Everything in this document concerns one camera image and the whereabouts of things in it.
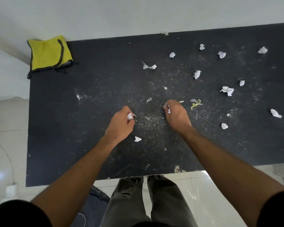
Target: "forearm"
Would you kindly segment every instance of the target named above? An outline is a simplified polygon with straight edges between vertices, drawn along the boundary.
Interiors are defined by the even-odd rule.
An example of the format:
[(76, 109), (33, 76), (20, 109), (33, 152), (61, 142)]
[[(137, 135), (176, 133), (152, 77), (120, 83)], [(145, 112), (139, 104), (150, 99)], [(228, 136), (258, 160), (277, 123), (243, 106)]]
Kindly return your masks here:
[(231, 155), (187, 126), (182, 137), (211, 176), (218, 189), (248, 226), (255, 226), (263, 204), (284, 186)]
[(113, 140), (101, 138), (90, 152), (32, 200), (47, 214), (53, 227), (72, 223), (115, 145)]

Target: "white paper piece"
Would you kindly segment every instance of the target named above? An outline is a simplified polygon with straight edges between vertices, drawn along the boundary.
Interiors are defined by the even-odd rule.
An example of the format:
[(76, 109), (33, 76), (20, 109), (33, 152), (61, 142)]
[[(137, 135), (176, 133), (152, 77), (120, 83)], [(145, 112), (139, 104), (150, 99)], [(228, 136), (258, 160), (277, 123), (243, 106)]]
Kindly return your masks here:
[(228, 126), (226, 125), (226, 123), (222, 123), (222, 124), (221, 124), (221, 127), (222, 127), (222, 129), (228, 128)]
[(169, 54), (169, 57), (170, 57), (170, 58), (174, 58), (175, 55), (176, 55), (176, 54), (175, 54), (174, 52), (172, 52), (171, 54)]
[(260, 54), (265, 54), (267, 52), (268, 52), (268, 50), (264, 46), (262, 48), (260, 48), (260, 50), (258, 51), (258, 53), (260, 53)]
[(165, 36), (168, 36), (168, 32), (160, 31), (160, 33), (165, 34)]
[(220, 59), (222, 59), (226, 56), (226, 53), (219, 52), (218, 55), (219, 55)]
[(147, 69), (147, 68), (156, 69), (156, 67), (157, 67), (157, 65), (153, 65), (153, 66), (149, 67), (149, 66), (146, 65), (143, 61), (142, 61), (142, 64), (143, 64), (143, 69)]
[(141, 138), (135, 136), (135, 142), (138, 142), (138, 141), (141, 141), (141, 140), (142, 140)]
[(234, 91), (233, 88), (223, 86), (223, 87), (222, 87), (222, 90), (221, 90), (220, 92), (227, 92), (227, 95), (228, 95), (228, 96), (231, 96), (231, 94), (233, 93), (233, 91)]
[(198, 103), (198, 101), (197, 101), (196, 99), (191, 99), (190, 101), (191, 101), (191, 102)]
[(151, 97), (147, 99), (146, 103), (148, 103), (148, 102), (150, 102), (150, 101), (152, 101), (152, 98), (151, 98)]
[(282, 115), (279, 115), (279, 113), (276, 110), (274, 110), (274, 109), (271, 109), (270, 113), (272, 113), (273, 116), (275, 116), (275, 117), (282, 118)]
[(131, 113), (129, 113), (128, 115), (127, 115), (127, 121), (129, 121), (130, 119), (132, 119), (133, 117), (131, 116)]
[(201, 74), (201, 71), (200, 70), (196, 70), (195, 75), (194, 75), (195, 79), (198, 79), (200, 74)]
[(200, 49), (200, 50), (205, 49), (204, 46), (205, 46), (204, 44), (200, 44), (200, 48), (199, 48), (199, 49)]

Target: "gray pants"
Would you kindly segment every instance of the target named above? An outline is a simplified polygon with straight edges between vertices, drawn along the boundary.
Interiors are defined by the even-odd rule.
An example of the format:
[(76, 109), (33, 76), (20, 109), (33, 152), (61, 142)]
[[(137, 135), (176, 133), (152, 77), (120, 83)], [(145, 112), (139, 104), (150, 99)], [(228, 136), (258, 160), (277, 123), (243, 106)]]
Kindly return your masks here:
[(145, 213), (143, 177), (122, 178), (113, 192), (101, 227), (132, 227), (143, 221), (170, 226), (197, 227), (197, 223), (178, 186), (163, 175), (148, 176), (147, 185), (153, 204), (151, 218)]

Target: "black table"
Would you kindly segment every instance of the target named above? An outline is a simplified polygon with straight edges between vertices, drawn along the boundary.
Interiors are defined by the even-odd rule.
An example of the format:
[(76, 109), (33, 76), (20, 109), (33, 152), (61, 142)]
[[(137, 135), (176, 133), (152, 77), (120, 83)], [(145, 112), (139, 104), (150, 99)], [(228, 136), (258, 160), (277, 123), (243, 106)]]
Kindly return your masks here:
[[(30, 81), (26, 186), (57, 179), (97, 143), (124, 105), (138, 116), (134, 131), (112, 151), (98, 179), (173, 173), (175, 166), (203, 170), (167, 125), (162, 110), (167, 99), (184, 100), (193, 126), (246, 162), (284, 163), (284, 24), (68, 46), (78, 64), (65, 68), (67, 74), (42, 71)], [(257, 53), (262, 46), (268, 53)], [(219, 51), (226, 57), (219, 59)], [(143, 70), (142, 61), (157, 68)], [(195, 70), (202, 71), (197, 80)], [(219, 92), (222, 86), (233, 87), (233, 96)], [(192, 98), (204, 104), (191, 111)], [(273, 117), (271, 108), (283, 118)], [(229, 128), (221, 129), (222, 122)], [(134, 142), (134, 136), (142, 141)]]

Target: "yellow bag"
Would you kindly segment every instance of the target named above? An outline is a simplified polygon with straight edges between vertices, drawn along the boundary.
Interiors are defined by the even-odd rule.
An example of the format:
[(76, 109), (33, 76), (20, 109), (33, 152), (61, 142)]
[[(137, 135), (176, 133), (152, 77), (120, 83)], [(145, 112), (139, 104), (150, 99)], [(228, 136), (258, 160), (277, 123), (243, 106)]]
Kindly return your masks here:
[(31, 48), (28, 79), (34, 72), (56, 69), (73, 63), (71, 52), (63, 36), (57, 36), (47, 41), (28, 40), (27, 43)]

